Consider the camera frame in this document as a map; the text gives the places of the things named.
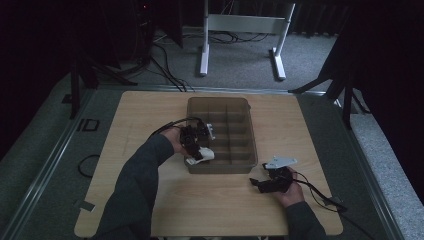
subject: transparent storage container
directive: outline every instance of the transparent storage container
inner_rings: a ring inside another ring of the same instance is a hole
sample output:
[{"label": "transparent storage container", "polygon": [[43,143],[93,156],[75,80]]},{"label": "transparent storage container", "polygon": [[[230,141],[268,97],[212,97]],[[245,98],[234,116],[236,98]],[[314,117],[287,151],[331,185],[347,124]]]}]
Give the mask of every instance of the transparent storage container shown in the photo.
[{"label": "transparent storage container", "polygon": [[[215,159],[190,165],[193,174],[247,174],[258,163],[250,106],[244,98],[192,97],[188,100],[188,117],[198,117],[212,124],[215,140],[199,140],[210,148]],[[197,121],[187,124],[196,127]]]}]

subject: wooden tabletop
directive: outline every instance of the wooden tabletop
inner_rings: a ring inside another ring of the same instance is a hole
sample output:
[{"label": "wooden tabletop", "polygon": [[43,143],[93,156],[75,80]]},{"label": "wooden tabletop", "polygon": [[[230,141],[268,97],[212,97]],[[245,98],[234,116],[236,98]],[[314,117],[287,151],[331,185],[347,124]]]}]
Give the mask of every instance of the wooden tabletop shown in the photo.
[{"label": "wooden tabletop", "polygon": [[[287,235],[284,209],[270,194],[261,194],[249,178],[267,180],[261,164],[273,156],[296,158],[292,167],[324,195],[331,193],[295,96],[278,94],[125,92],[107,136],[75,234],[95,234],[104,206],[124,163],[149,135],[171,121],[186,117],[190,97],[243,97],[251,106],[258,165],[249,174],[190,174],[179,154],[159,168],[159,189],[152,219],[153,236]],[[328,235],[343,231],[337,213],[305,199]]]}]

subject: hand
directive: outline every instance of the hand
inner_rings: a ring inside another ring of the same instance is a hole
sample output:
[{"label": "hand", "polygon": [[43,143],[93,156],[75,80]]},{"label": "hand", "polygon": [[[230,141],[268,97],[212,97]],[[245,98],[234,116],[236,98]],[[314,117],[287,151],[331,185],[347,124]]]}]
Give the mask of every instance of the hand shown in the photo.
[{"label": "hand", "polygon": [[171,127],[166,130],[163,130],[160,132],[160,134],[164,135],[172,144],[172,147],[174,148],[174,153],[181,153],[184,156],[187,156],[187,151],[183,148],[183,146],[180,143],[180,126],[178,127]]},{"label": "hand", "polygon": [[[297,179],[297,173],[290,167],[288,167],[288,169],[292,172],[293,179]],[[274,192],[273,195],[285,208],[295,203],[305,201],[302,187],[297,182],[293,182],[292,184],[290,184],[290,187],[287,192]]]}]

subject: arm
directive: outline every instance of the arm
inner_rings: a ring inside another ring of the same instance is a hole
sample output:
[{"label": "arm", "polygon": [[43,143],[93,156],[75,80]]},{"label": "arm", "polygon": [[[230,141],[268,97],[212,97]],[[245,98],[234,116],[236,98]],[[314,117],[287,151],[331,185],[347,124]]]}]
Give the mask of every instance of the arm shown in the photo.
[{"label": "arm", "polygon": [[[293,172],[293,178],[297,179],[297,174],[289,169]],[[287,192],[273,194],[286,209],[290,240],[327,239],[324,228],[305,202],[302,187],[297,182],[293,182]]]},{"label": "arm", "polygon": [[158,167],[183,153],[179,129],[153,135],[125,163],[93,239],[149,239],[158,189]]}]

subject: dark sleeve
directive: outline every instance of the dark sleeve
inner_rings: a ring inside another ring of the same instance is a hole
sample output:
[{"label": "dark sleeve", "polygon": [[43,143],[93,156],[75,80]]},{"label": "dark sleeve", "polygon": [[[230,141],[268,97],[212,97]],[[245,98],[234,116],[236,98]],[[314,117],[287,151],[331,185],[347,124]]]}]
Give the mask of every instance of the dark sleeve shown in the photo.
[{"label": "dark sleeve", "polygon": [[286,208],[290,240],[327,239],[324,228],[306,202]]},{"label": "dark sleeve", "polygon": [[174,154],[171,142],[152,136],[125,163],[93,239],[149,239],[158,167]]}]

